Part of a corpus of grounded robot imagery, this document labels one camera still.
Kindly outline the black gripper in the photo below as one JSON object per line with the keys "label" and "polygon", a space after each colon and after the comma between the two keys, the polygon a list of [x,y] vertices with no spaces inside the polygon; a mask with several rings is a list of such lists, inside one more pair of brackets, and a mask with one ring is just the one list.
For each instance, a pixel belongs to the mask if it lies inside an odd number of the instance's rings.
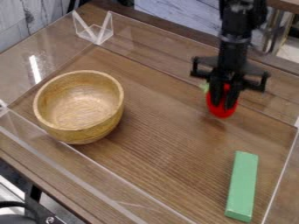
{"label": "black gripper", "polygon": [[[220,72],[220,78],[210,78],[212,73]],[[230,84],[233,78],[238,78],[242,83],[232,83],[226,93],[225,109],[232,109],[241,90],[249,89],[264,92],[266,88],[266,79],[270,77],[268,71],[245,62],[240,68],[224,68],[218,66],[218,57],[198,57],[190,58],[190,77],[209,81],[209,98],[213,106],[220,105],[220,99],[224,91],[224,83]]]}

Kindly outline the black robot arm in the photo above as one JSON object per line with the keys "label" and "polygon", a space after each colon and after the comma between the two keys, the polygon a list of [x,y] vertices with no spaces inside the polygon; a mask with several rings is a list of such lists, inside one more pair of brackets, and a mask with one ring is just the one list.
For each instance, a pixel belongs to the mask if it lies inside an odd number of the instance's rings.
{"label": "black robot arm", "polygon": [[190,59],[190,77],[208,82],[210,105],[228,111],[241,91],[265,91],[269,72],[248,62],[248,46],[266,20],[266,0],[218,0],[218,18],[218,54]]}

